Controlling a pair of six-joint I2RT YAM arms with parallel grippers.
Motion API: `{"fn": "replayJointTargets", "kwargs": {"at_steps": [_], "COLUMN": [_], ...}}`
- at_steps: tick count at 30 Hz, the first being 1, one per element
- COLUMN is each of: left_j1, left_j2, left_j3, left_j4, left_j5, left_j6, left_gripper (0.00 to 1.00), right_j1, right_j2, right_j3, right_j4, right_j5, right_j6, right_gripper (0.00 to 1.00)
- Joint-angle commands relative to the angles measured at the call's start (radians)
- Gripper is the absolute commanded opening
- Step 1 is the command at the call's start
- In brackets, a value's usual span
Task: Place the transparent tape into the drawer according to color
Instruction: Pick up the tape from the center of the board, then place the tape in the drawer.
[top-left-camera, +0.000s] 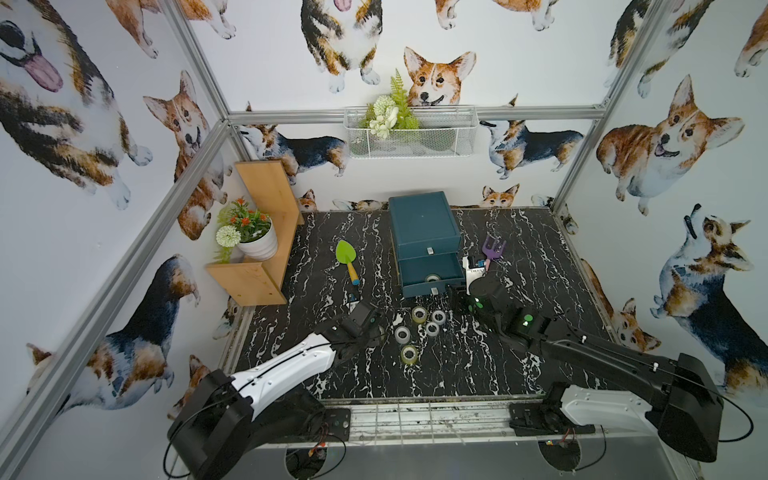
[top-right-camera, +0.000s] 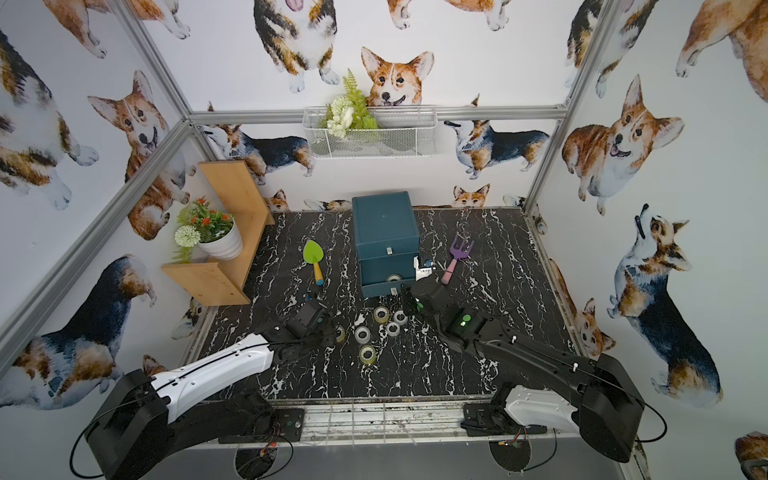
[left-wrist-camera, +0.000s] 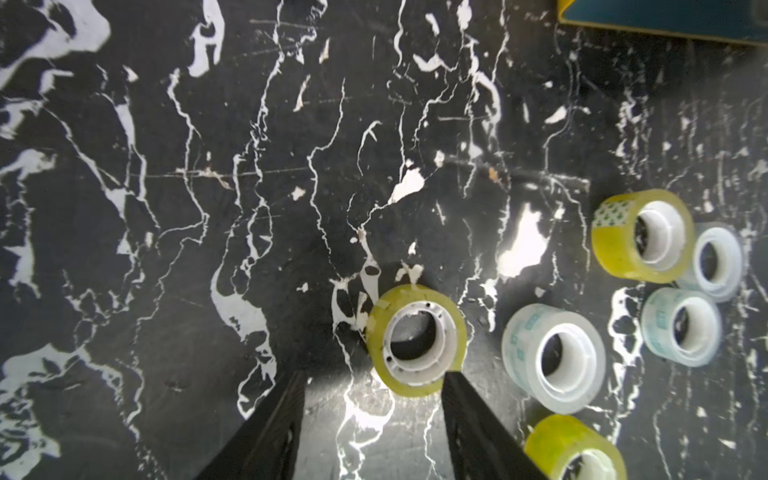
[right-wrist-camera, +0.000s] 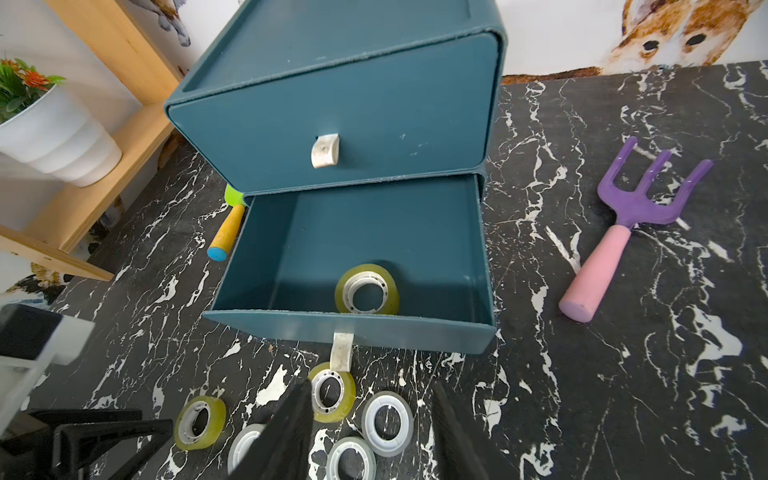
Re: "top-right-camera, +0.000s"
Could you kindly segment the yellow tape roll top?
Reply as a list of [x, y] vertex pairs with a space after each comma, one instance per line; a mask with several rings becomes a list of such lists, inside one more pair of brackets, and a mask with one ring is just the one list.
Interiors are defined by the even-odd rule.
[[390, 317], [391, 317], [390, 310], [383, 305], [376, 307], [373, 311], [373, 318], [379, 324], [388, 323], [390, 321]]

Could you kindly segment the teal drawer cabinet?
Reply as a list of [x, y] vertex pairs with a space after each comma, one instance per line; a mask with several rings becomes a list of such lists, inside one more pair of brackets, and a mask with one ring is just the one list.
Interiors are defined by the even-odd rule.
[[[355, 197], [352, 214], [362, 297], [400, 294], [416, 281], [413, 260], [420, 250], [420, 231], [409, 194]], [[402, 280], [387, 282], [392, 274]]]

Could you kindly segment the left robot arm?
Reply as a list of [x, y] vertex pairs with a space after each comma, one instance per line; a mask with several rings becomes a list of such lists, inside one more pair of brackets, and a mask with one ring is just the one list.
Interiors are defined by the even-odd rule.
[[214, 394], [334, 344], [337, 320], [316, 299], [231, 346], [173, 370], [135, 370], [79, 434], [105, 479], [140, 479], [165, 458], [220, 438], [288, 440], [288, 426], [258, 392]]

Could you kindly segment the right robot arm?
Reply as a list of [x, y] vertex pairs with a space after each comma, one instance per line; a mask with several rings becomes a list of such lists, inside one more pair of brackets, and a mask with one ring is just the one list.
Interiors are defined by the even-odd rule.
[[403, 300], [406, 312], [450, 349], [509, 367], [539, 385], [507, 382], [490, 402], [470, 408], [461, 423], [469, 436], [542, 427], [577, 433], [613, 461], [630, 460], [649, 406], [617, 359], [605, 354], [590, 359], [536, 341], [499, 316], [459, 305], [434, 276], [406, 287]]

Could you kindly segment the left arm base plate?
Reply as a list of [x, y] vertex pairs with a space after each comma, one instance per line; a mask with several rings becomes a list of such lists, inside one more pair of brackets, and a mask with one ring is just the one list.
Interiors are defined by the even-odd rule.
[[306, 411], [303, 408], [278, 408], [269, 415], [262, 415], [244, 433], [227, 435], [218, 439], [219, 444], [267, 443], [301, 439]]

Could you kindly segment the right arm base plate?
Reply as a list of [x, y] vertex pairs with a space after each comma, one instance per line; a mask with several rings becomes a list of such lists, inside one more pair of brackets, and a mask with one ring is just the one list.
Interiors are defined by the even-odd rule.
[[460, 427], [469, 437], [511, 436], [517, 434], [546, 434], [548, 428], [542, 425], [523, 426], [512, 420], [499, 406], [490, 403], [465, 403]]

